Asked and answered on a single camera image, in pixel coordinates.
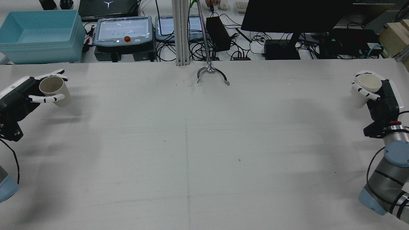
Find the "paper cup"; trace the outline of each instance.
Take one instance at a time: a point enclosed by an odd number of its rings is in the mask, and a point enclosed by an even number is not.
[[[361,74],[354,79],[355,84],[359,85],[359,88],[363,88],[368,92],[376,92],[381,86],[381,80],[373,74]],[[351,88],[351,101],[356,108],[362,108],[369,98],[358,92],[354,87]]]
[[[64,99],[53,102],[59,107],[67,106],[71,102],[71,95],[68,91],[67,85],[65,84],[64,80],[58,76],[49,76],[45,78],[40,82],[39,88],[45,96],[54,96],[60,93],[64,94]]]

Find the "red emergency stop button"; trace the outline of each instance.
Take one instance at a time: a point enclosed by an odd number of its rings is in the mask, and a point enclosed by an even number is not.
[[[130,37],[129,37],[129,36],[125,36],[125,37],[124,37],[124,40],[125,40],[126,43],[129,43],[129,42],[130,42]]]

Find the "white table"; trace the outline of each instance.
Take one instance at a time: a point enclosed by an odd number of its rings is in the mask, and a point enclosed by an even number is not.
[[[358,201],[383,142],[363,136],[369,112],[347,101],[353,75],[372,70],[409,106],[402,64],[217,62],[230,86],[217,74],[196,84],[202,66],[1,66],[2,87],[64,68],[72,103],[19,123],[20,190],[0,204],[0,229],[407,229]]]

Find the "monitor stand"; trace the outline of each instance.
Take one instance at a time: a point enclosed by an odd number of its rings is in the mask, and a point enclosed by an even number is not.
[[[295,48],[301,33],[293,33],[290,40],[266,40],[264,53],[266,60],[300,60]]]

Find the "metal rod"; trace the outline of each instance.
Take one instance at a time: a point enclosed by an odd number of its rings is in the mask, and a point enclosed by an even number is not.
[[[203,41],[204,41],[204,49],[206,50],[206,62],[209,68],[211,68],[211,60],[210,60],[210,54],[209,54],[209,47],[207,46],[207,39],[206,39],[206,32],[205,32],[205,23],[203,21],[203,15],[202,15],[202,8],[200,6],[200,1],[196,1],[198,4],[198,10],[199,10],[199,18],[200,18],[200,25],[202,27],[202,33],[203,33]]]

